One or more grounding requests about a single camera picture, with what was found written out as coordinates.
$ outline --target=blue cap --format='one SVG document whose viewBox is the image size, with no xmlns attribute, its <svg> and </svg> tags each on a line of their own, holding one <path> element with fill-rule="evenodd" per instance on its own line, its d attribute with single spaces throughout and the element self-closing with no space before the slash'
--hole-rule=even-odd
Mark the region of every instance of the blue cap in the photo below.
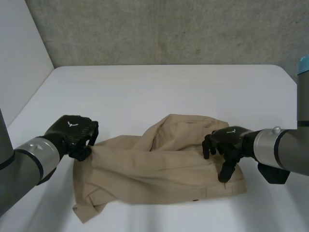
<svg viewBox="0 0 309 232">
<path fill-rule="evenodd" d="M 300 59 L 298 65 L 298 75 L 309 71 L 309 55 L 306 55 Z"/>
</svg>

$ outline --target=white tabletop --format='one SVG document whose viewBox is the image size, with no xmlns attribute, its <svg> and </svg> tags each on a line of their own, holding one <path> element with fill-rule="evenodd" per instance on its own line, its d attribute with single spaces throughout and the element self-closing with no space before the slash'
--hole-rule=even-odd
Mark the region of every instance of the white tabletop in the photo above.
<svg viewBox="0 0 309 232">
<path fill-rule="evenodd" d="M 142 135 L 168 114 L 211 116 L 251 130 L 296 128 L 296 84 L 273 65 L 88 66 L 54 70 L 9 127 L 14 147 L 42 135 L 62 115 L 99 121 L 97 142 Z M 248 193 L 176 205 L 109 203 L 82 224 L 72 211 L 72 160 L 65 157 L 0 221 L 1 231 L 308 231 L 307 177 L 270 185 L 242 159 Z"/>
</svg>

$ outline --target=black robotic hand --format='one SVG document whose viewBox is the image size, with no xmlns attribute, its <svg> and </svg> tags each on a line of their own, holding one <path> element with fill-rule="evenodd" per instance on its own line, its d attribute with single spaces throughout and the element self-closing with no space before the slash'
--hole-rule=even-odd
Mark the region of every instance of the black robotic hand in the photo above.
<svg viewBox="0 0 309 232">
<path fill-rule="evenodd" d="M 58 119 L 42 138 L 52 142 L 60 154 L 60 160 L 66 154 L 78 161 L 85 160 L 98 137 L 98 122 L 87 117 L 64 115 Z M 39 184 L 49 180 L 56 168 Z"/>
<path fill-rule="evenodd" d="M 236 164 L 246 154 L 243 153 L 242 143 L 243 136 L 252 132 L 243 127 L 227 127 L 220 130 L 215 130 L 212 134 L 205 136 L 202 143 L 203 154 L 205 159 L 209 159 L 210 152 L 212 155 L 217 153 L 223 155 L 225 162 L 218 174 L 218 179 L 222 183 L 226 183 L 231 178 L 235 171 Z"/>
</svg>

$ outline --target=beige garment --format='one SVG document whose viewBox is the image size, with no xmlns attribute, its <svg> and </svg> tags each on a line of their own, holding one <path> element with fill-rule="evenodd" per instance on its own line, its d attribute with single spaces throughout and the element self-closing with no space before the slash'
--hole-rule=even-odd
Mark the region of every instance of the beige garment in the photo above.
<svg viewBox="0 0 309 232">
<path fill-rule="evenodd" d="M 143 136 L 96 144 L 89 158 L 74 162 L 75 214 L 85 223 L 117 199 L 171 204 L 245 193 L 239 166 L 223 184 L 217 177 L 223 157 L 202 155 L 205 135 L 227 126 L 206 116 L 169 115 Z"/>
</svg>

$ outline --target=white wall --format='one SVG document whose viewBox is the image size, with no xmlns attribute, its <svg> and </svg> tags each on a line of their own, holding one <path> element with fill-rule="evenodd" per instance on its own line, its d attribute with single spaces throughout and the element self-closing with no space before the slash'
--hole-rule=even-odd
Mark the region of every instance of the white wall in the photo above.
<svg viewBox="0 0 309 232">
<path fill-rule="evenodd" d="M 9 126 L 54 69 L 24 0 L 0 0 L 0 109 Z"/>
</svg>

